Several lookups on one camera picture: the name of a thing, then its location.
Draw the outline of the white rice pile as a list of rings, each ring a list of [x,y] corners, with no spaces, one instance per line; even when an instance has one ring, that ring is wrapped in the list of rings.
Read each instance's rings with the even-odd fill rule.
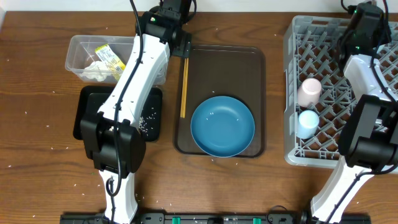
[[[154,106],[149,106],[144,108],[141,113],[139,120],[139,130],[147,133],[148,131],[154,129],[157,122],[157,112]]]

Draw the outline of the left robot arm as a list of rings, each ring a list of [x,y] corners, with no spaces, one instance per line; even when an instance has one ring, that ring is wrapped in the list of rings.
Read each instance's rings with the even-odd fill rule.
[[[103,104],[100,86],[81,90],[84,113],[76,118],[87,158],[104,182],[102,223],[131,223],[137,212],[134,174],[146,152],[139,120],[155,79],[166,74],[169,58],[188,58],[192,36],[182,26],[193,19],[196,1],[168,0],[136,16],[136,35],[126,68]]]

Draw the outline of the pink plastic cup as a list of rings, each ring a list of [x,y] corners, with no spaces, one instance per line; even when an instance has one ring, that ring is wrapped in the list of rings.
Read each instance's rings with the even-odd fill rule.
[[[322,84],[316,78],[307,78],[297,90],[297,104],[308,108],[310,105],[316,105],[320,98]]]

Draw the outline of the light blue plastic cup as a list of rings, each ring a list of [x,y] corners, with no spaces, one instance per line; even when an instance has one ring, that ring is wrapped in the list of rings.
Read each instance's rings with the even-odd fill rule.
[[[312,137],[319,125],[320,118],[316,112],[305,110],[298,116],[297,137],[300,139],[308,139]]]

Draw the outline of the large blue plate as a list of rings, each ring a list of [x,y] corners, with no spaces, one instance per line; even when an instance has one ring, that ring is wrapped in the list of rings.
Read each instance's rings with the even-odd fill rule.
[[[194,110],[190,132],[204,153],[234,157],[249,147],[256,124],[250,109],[242,101],[230,96],[214,96]]]

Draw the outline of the white napkin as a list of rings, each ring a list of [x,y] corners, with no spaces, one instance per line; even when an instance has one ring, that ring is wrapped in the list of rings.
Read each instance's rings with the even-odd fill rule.
[[[89,80],[95,80],[97,82],[103,82],[112,75],[113,73],[104,62],[94,61],[83,70],[81,77],[87,78]]]

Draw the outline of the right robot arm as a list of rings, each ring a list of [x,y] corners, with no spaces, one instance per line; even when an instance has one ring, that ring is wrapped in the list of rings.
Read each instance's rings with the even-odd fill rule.
[[[365,1],[347,11],[352,17],[334,56],[358,102],[340,132],[338,163],[300,223],[339,223],[369,179],[397,168],[397,95],[377,59],[379,48],[392,40],[388,8]]]

